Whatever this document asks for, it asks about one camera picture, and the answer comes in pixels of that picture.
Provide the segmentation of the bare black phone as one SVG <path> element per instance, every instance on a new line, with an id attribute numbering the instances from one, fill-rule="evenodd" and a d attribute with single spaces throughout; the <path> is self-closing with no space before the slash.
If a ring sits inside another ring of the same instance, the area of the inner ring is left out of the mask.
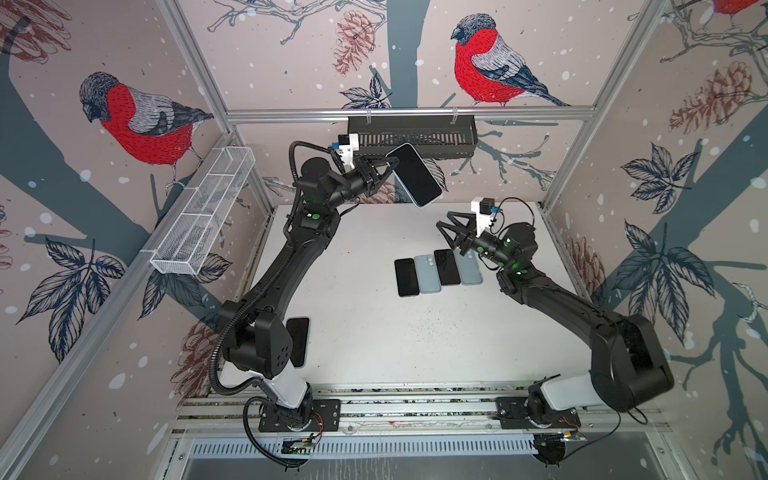
<path id="1" fill-rule="evenodd" d="M 451 249 L 439 249 L 433 252 L 440 284 L 453 286 L 461 283 L 459 270 Z"/>
<path id="2" fill-rule="evenodd" d="M 400 297 L 412 297 L 420 294 L 418 277 L 413 258 L 394 261 L 397 291 Z"/>

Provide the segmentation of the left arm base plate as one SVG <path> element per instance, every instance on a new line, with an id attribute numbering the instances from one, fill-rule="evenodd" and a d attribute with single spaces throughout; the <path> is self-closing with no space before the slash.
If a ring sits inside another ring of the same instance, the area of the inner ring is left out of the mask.
<path id="1" fill-rule="evenodd" d="M 260 413 L 260 433 L 336 432 L 341 416 L 341 401 L 319 399 L 303 402 L 298 409 L 268 403 Z"/>

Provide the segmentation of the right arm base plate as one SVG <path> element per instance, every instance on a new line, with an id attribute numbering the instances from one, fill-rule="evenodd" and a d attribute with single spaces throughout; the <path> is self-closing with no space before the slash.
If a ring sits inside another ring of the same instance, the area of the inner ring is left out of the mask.
<path id="1" fill-rule="evenodd" d="M 504 430 L 524 429 L 575 429 L 581 428 L 581 421 L 574 409 L 556 411 L 539 397 L 497 397 L 496 414 Z"/>

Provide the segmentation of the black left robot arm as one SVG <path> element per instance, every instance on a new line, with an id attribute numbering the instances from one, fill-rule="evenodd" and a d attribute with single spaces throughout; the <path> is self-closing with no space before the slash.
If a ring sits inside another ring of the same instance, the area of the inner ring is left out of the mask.
<path id="1" fill-rule="evenodd" d="M 352 170 L 338 173 L 321 157 L 304 162 L 283 228 L 284 246 L 256 285 L 240 300 L 224 302 L 219 311 L 219 333 L 208 363 L 215 393 L 231 396 L 258 387 L 280 414 L 299 425 L 308 423 L 312 393 L 291 361 L 287 307 L 335 236 L 343 215 L 340 206 L 377 193 L 394 166 L 384 159 L 357 159 Z"/>

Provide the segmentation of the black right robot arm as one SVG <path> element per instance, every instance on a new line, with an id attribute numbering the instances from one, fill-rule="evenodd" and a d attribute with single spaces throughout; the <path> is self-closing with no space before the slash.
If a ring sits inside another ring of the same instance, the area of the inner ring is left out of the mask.
<path id="1" fill-rule="evenodd" d="M 590 349 L 590 368 L 556 376 L 529 389 L 529 409 L 561 412 L 606 405 L 628 412 L 674 386 L 674 378 L 652 323 L 644 316 L 604 310 L 555 283 L 532 263 L 538 249 L 527 222 L 500 234 L 483 231 L 472 214 L 451 211 L 436 224 L 452 249 L 493 262 L 500 290 L 565 327 Z"/>

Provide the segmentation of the light blue case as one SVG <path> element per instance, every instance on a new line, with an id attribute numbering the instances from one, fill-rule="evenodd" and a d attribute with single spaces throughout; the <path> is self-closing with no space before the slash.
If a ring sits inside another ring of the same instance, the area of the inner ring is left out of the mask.
<path id="1" fill-rule="evenodd" d="M 433 254 L 414 257 L 414 265 L 421 294 L 435 294 L 442 290 L 439 273 Z"/>

